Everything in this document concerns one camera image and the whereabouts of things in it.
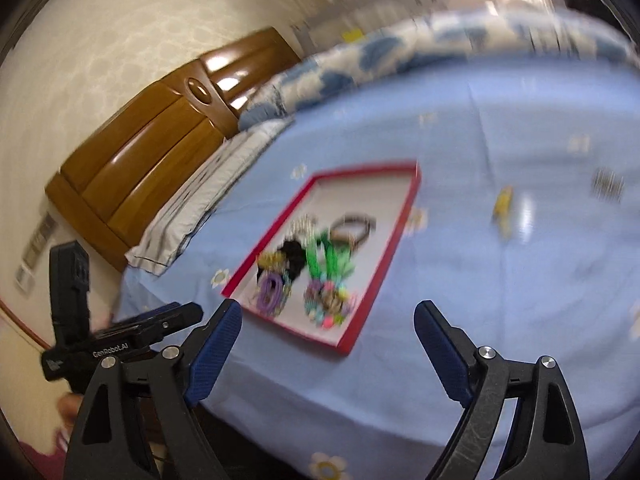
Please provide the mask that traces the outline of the person's left hand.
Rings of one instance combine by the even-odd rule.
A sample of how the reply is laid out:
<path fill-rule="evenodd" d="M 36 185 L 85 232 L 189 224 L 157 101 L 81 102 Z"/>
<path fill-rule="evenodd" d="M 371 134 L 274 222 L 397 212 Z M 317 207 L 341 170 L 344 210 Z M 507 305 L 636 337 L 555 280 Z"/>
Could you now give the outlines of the person's left hand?
<path fill-rule="evenodd" d="M 58 430 L 58 445 L 64 452 L 68 450 L 70 437 L 72 436 L 82 400 L 84 400 L 82 394 L 68 392 L 63 394 L 56 402 L 56 409 L 61 421 L 61 427 Z"/>

